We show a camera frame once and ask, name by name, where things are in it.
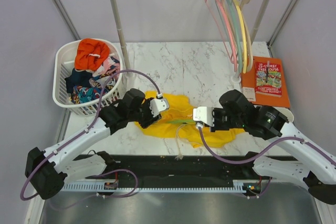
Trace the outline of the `green hanger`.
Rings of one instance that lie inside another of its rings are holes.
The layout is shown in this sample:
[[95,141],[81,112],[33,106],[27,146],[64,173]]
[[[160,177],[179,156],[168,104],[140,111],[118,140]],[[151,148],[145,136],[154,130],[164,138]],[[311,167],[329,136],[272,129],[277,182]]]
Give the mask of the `green hanger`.
[[194,124],[195,122],[192,119],[180,119],[180,120],[171,120],[167,121],[169,124]]

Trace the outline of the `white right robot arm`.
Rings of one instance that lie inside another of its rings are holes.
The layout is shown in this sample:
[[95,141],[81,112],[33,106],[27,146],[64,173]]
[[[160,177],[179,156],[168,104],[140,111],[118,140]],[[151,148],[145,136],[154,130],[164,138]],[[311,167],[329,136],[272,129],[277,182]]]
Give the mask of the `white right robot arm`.
[[[248,179],[267,176],[296,184],[314,198],[335,205],[335,156],[301,133],[288,117],[273,106],[254,106],[238,90],[224,93],[220,108],[204,108],[202,121],[210,131],[243,129],[254,137],[269,141],[265,151],[240,166]],[[279,146],[295,161],[279,161],[264,154]]]

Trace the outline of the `yellow shorts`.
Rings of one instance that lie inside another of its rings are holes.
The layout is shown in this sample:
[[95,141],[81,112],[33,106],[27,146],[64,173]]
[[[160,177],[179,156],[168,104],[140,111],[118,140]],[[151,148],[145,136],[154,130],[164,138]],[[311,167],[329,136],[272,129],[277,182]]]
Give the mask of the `yellow shorts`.
[[[161,113],[162,118],[146,129],[140,127],[139,123],[135,125],[140,131],[147,136],[157,138],[174,139],[176,143],[179,141],[189,144],[192,148],[203,147],[203,142],[199,134],[198,128],[194,124],[169,124],[167,121],[180,119],[193,119],[194,107],[190,104],[190,100],[185,95],[163,94],[167,98],[170,108]],[[225,149],[225,145],[231,143],[236,137],[245,133],[243,129],[230,129],[228,131],[210,132],[207,127],[202,128],[203,136],[208,147],[219,150]]]

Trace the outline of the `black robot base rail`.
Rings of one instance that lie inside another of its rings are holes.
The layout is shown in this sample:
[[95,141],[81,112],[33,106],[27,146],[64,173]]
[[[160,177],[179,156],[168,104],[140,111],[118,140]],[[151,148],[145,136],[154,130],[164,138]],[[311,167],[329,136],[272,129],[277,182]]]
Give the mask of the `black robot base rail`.
[[103,173],[128,169],[138,178],[141,187],[228,187],[233,181],[267,181],[257,175],[252,163],[233,165],[212,156],[110,155]]

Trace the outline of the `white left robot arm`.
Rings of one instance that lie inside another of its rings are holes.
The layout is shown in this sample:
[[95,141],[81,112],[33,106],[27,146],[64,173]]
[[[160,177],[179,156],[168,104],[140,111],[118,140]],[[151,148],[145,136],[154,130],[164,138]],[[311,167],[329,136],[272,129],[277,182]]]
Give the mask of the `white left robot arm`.
[[72,137],[44,150],[31,149],[27,155],[25,184],[31,184],[35,195],[46,200],[58,194],[65,184],[90,176],[111,178],[115,165],[109,162],[107,153],[99,152],[81,160],[77,157],[130,122],[137,122],[143,129],[151,126],[168,108],[169,103],[162,94],[146,98],[142,91],[130,89],[122,99],[101,108],[94,120]]

